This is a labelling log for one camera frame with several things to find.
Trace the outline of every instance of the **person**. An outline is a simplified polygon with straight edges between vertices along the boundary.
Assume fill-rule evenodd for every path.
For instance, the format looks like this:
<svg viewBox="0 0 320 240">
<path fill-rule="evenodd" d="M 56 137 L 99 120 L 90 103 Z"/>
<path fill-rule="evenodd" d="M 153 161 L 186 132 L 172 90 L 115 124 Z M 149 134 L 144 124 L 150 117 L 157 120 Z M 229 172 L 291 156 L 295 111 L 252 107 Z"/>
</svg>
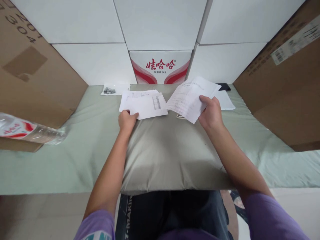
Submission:
<svg viewBox="0 0 320 240">
<path fill-rule="evenodd" d="M 201 95 L 200 100 L 207 107 L 199 122 L 240 194 L 251 239 L 308 239 L 274 199 L 260 172 L 233 140 L 223 124 L 218 99 Z M 116 203 L 122 185 L 128 141 L 137 117 L 138 113 L 132 116 L 127 111 L 120 113 L 119 135 L 93 187 L 75 240 L 115 239 Z M 126 239 L 229 239 L 219 191 L 151 192 L 138 195 L 135 203 L 139 206 L 139 212 L 134 217 L 132 211 L 132 231 L 126 233 Z M 173 211 L 162 214 L 165 212 L 164 205 L 170 205 Z"/>
</svg>

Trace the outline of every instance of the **lap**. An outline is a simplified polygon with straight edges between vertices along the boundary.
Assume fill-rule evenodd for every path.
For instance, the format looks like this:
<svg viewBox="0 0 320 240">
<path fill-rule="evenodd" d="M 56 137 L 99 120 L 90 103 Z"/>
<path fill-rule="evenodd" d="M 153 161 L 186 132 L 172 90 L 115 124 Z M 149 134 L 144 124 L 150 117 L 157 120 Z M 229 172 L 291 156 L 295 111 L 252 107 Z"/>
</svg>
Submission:
<svg viewBox="0 0 320 240">
<path fill-rule="evenodd" d="M 203 229 L 228 239 L 220 191 L 159 191 L 132 197 L 129 239 L 156 239 L 182 228 Z"/>
</svg>

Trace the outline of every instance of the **paper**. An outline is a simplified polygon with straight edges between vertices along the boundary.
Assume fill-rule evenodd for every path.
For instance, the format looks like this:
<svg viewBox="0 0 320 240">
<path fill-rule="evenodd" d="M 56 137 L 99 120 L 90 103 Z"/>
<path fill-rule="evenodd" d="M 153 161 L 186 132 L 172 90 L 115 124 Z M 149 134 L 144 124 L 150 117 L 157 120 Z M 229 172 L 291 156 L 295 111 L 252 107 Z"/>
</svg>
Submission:
<svg viewBox="0 0 320 240">
<path fill-rule="evenodd" d="M 148 91 L 124 91 L 122 93 L 122 98 L 121 98 L 121 103 L 120 103 L 120 108 L 119 112 L 122 112 L 123 110 L 129 110 L 127 106 L 127 102 L 130 101 L 131 98 L 139 98 L 143 96 L 149 96 L 152 94 L 157 94 L 157 90 L 148 90 Z"/>
<path fill-rule="evenodd" d="M 231 102 L 226 91 L 218 91 L 215 97 L 219 100 L 221 110 L 235 110 L 236 107 Z"/>
<path fill-rule="evenodd" d="M 137 119 L 145 119 L 157 116 L 168 115 L 167 109 L 165 109 L 166 100 L 162 93 L 153 93 L 143 97 L 130 98 L 127 102 L 128 110 L 130 114 L 139 113 Z"/>
<path fill-rule="evenodd" d="M 100 95 L 122 95 L 130 89 L 130 84 L 105 84 Z"/>
<path fill-rule="evenodd" d="M 220 88 L 218 84 L 202 77 L 195 77 L 177 87 L 167 102 L 166 108 L 184 116 L 194 124 L 207 106 L 200 101 L 200 95 L 213 98 Z"/>
</svg>

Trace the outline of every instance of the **cardboard box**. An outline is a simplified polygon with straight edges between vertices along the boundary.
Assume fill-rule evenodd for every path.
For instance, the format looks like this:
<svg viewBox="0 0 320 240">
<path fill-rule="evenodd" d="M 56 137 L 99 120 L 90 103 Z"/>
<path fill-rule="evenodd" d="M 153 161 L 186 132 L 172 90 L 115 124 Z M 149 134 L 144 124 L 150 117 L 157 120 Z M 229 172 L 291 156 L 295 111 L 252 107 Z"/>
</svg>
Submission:
<svg viewBox="0 0 320 240">
<path fill-rule="evenodd" d="M 307 0 L 234 82 L 252 114 L 295 151 L 320 149 L 320 1 Z"/>
<path fill-rule="evenodd" d="M 137 82 L 140 84 L 183 83 L 190 63 L 191 50 L 130 51 Z"/>
<path fill-rule="evenodd" d="M 267 43 L 195 46 L 188 79 L 201 76 L 214 83 L 233 83 Z"/>
<path fill-rule="evenodd" d="M 192 50 L 207 0 L 115 0 L 129 51 Z"/>
<path fill-rule="evenodd" d="M 200 44 L 269 42 L 304 0 L 208 0 Z"/>
<path fill-rule="evenodd" d="M 125 43 L 52 45 L 89 85 L 137 84 Z"/>
<path fill-rule="evenodd" d="M 9 1 L 0 1 L 0 112 L 59 128 L 88 85 Z M 0 138 L 0 149 L 35 152 L 41 144 Z"/>
<path fill-rule="evenodd" d="M 113 0 L 12 0 L 49 43 L 124 43 Z"/>
</svg>

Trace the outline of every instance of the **white box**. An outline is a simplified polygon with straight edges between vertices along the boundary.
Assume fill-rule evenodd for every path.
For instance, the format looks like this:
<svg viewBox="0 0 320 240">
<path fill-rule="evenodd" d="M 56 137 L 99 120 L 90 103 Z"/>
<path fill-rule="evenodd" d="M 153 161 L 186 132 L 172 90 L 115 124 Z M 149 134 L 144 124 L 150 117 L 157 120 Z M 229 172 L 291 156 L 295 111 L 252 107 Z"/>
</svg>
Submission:
<svg viewBox="0 0 320 240">
<path fill-rule="evenodd" d="M 188 79 L 233 83 L 267 43 L 196 44 Z"/>
<path fill-rule="evenodd" d="M 123 43 L 112 0 L 12 0 L 49 43 Z"/>
<path fill-rule="evenodd" d="M 125 43 L 53 46 L 88 85 L 137 84 Z"/>
<path fill-rule="evenodd" d="M 141 84 L 180 84 L 184 82 L 191 50 L 130 51 L 137 82 Z"/>
<path fill-rule="evenodd" d="M 207 0 L 115 0 L 129 51 L 192 50 Z"/>
<path fill-rule="evenodd" d="M 304 1 L 209 0 L 197 42 L 268 42 Z"/>
</svg>

